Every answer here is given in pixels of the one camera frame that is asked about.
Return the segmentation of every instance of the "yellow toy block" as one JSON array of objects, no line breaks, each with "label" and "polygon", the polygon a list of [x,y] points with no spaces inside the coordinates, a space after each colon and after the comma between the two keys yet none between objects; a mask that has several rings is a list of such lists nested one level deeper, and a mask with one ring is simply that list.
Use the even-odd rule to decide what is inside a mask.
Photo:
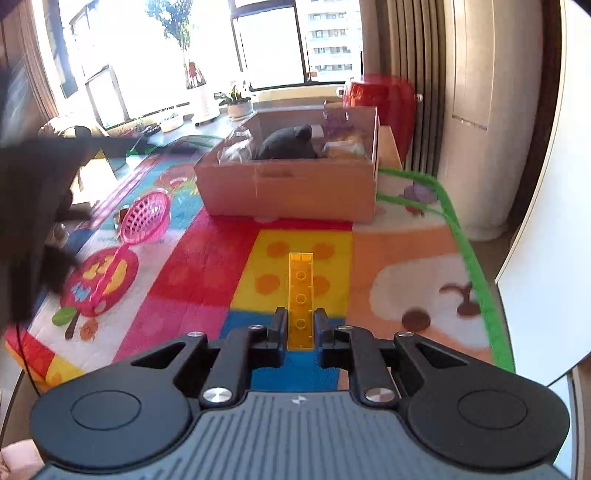
[{"label": "yellow toy block", "polygon": [[290,253],[287,349],[314,349],[314,255]]}]

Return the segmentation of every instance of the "metal screw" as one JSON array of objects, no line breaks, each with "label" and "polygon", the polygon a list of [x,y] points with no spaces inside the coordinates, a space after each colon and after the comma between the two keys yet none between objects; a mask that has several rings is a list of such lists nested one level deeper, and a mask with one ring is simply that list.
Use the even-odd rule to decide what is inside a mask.
[{"label": "metal screw", "polygon": [[387,403],[395,398],[395,394],[389,388],[370,388],[365,392],[365,398],[374,403]]},{"label": "metal screw", "polygon": [[232,392],[223,387],[208,388],[203,392],[203,398],[211,403],[224,403],[232,398]]}]

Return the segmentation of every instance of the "curtain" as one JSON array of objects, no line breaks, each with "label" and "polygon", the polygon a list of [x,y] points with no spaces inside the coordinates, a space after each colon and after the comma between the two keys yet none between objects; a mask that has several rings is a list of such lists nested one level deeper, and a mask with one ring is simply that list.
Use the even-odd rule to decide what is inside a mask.
[{"label": "curtain", "polygon": [[31,0],[22,0],[17,7],[18,43],[23,53],[23,63],[30,84],[30,91],[46,122],[58,116],[56,100],[53,98],[49,81],[41,60],[37,44],[37,32]]}]

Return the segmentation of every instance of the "red square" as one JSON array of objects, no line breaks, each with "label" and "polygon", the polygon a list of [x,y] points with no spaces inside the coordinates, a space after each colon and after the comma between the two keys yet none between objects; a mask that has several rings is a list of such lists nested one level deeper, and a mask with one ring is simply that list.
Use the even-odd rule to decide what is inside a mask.
[{"label": "red square", "polygon": [[113,362],[146,351],[189,332],[219,337],[228,308],[206,307],[177,300],[146,298],[125,334]]},{"label": "red square", "polygon": [[148,297],[229,307],[259,232],[249,218],[202,209],[172,251]]}]

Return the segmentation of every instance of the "plush bear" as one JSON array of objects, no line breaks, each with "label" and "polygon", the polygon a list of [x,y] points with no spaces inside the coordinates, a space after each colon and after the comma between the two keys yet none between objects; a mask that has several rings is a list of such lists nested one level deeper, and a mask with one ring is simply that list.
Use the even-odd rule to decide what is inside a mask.
[{"label": "plush bear", "polygon": [[318,158],[312,147],[312,127],[287,127],[269,135],[256,154],[256,160]]}]

